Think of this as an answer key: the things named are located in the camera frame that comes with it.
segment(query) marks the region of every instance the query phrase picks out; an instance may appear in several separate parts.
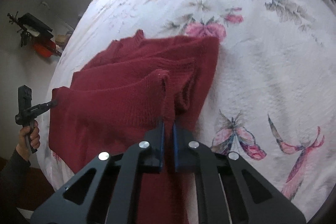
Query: butterfly print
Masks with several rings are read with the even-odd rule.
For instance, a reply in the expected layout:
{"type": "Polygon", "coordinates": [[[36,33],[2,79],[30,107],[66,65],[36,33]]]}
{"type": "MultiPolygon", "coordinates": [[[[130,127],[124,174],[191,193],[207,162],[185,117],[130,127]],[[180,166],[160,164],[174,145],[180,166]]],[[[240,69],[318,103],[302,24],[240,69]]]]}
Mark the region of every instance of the butterfly print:
{"type": "Polygon", "coordinates": [[[297,161],[295,162],[295,165],[292,168],[287,178],[287,181],[285,182],[285,185],[283,186],[282,191],[281,191],[281,193],[286,198],[288,198],[289,200],[292,200],[295,197],[298,189],[300,188],[303,182],[306,167],[308,164],[309,154],[313,150],[315,150],[318,147],[321,147],[324,144],[325,136],[320,138],[321,128],[317,127],[317,137],[312,144],[308,143],[308,144],[301,144],[301,145],[294,146],[294,145],[285,143],[283,141],[283,139],[280,137],[277,129],[275,128],[269,116],[268,116],[268,122],[269,122],[269,126],[271,127],[272,134],[277,140],[277,143],[283,153],[287,155],[291,155],[291,154],[296,153],[297,151],[302,151],[297,161]]]}
{"type": "Polygon", "coordinates": [[[236,118],[232,117],[229,120],[221,111],[219,112],[222,126],[212,141],[211,150],[213,152],[227,155],[231,151],[232,145],[237,144],[254,160],[262,160],[266,157],[266,152],[256,144],[253,134],[243,127],[241,123],[238,123],[241,113],[236,118]]]}

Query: red sweater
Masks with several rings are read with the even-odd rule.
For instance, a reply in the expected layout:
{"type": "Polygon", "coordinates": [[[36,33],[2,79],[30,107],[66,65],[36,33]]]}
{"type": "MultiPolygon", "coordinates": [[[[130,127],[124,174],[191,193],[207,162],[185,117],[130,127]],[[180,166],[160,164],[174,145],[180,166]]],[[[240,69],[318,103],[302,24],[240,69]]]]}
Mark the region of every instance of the red sweater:
{"type": "Polygon", "coordinates": [[[187,223],[179,177],[173,173],[175,117],[193,130],[210,89],[218,57],[215,37],[177,36],[113,41],[73,74],[70,88],[54,89],[49,146],[76,173],[102,151],[123,153],[162,117],[166,165],[142,179],[138,224],[187,223]]]}

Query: human hand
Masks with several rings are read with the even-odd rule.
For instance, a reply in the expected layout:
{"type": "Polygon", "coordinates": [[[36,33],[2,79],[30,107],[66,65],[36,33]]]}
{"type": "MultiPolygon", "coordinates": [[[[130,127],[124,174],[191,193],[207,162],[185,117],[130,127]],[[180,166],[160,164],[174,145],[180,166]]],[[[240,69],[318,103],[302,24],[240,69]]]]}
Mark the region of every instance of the human hand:
{"type": "MultiPolygon", "coordinates": [[[[38,128],[38,123],[34,121],[34,131],[30,135],[30,145],[34,149],[38,149],[40,147],[40,135],[39,135],[39,128],[38,128]]],[[[30,132],[30,126],[24,127],[20,130],[19,132],[19,143],[16,146],[16,151],[19,153],[19,155],[26,161],[29,160],[30,153],[29,149],[30,147],[27,147],[26,145],[26,139],[25,136],[30,132]]]]}

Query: floral bedspread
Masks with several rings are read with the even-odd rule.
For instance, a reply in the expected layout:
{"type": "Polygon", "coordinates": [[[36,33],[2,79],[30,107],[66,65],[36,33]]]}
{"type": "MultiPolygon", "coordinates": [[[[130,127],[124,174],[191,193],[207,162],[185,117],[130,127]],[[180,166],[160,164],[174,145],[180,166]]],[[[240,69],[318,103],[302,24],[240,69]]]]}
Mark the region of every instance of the floral bedspread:
{"type": "MultiPolygon", "coordinates": [[[[336,26],[328,0],[93,0],[51,80],[70,86],[112,40],[216,36],[220,55],[195,135],[213,151],[238,152],[309,220],[336,182],[336,26]]],[[[42,117],[41,169],[55,189],[73,176],[48,148],[42,117]]],[[[190,188],[190,223],[197,223],[190,188]]]]}

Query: sweater sleeve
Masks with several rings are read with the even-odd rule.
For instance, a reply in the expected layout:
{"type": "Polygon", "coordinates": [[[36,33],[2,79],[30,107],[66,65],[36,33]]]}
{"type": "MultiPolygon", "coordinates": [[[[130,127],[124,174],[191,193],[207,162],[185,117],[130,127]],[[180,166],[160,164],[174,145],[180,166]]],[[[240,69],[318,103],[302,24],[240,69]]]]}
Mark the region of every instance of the sweater sleeve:
{"type": "Polygon", "coordinates": [[[11,159],[0,172],[0,223],[28,223],[16,209],[16,203],[29,166],[30,162],[14,150],[11,159]]]}

